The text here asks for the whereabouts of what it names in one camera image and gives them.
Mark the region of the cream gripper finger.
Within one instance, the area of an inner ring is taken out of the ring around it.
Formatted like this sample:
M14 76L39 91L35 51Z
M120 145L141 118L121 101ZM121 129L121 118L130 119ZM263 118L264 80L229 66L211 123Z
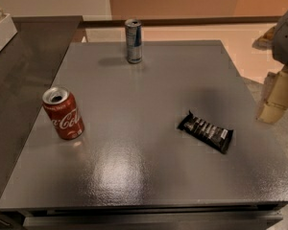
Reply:
M252 44L253 48L256 49L271 49L272 48L272 42L274 38L275 28L272 27L269 29L265 34L260 36L258 39L254 41Z
M288 109L288 66L269 72L261 92L256 119L266 124L280 120Z

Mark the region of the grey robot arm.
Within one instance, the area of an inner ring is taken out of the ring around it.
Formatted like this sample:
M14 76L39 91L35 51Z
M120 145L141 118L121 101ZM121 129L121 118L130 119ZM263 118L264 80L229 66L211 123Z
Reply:
M264 80L256 114L258 121L274 124L288 109L288 11L252 46L258 50L271 50L273 59L284 64L279 72L269 72Z

